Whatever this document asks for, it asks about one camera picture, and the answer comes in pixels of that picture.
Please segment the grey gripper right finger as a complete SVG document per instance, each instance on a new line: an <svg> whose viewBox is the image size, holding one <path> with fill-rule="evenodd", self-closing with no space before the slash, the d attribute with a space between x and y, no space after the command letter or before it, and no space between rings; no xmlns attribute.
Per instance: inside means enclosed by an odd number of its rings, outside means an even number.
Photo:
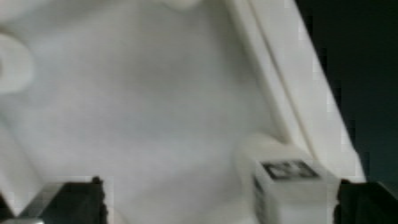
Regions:
<svg viewBox="0 0 398 224"><path fill-rule="evenodd" d="M335 224L398 224L398 198L381 182L342 180Z"/></svg>

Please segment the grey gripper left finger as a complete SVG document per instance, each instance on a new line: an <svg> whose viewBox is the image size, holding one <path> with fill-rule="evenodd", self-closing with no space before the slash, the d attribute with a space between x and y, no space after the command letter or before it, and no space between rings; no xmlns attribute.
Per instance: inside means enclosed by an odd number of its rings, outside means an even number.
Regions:
<svg viewBox="0 0 398 224"><path fill-rule="evenodd" d="M18 215L0 206L0 224L111 224L104 179L49 184Z"/></svg>

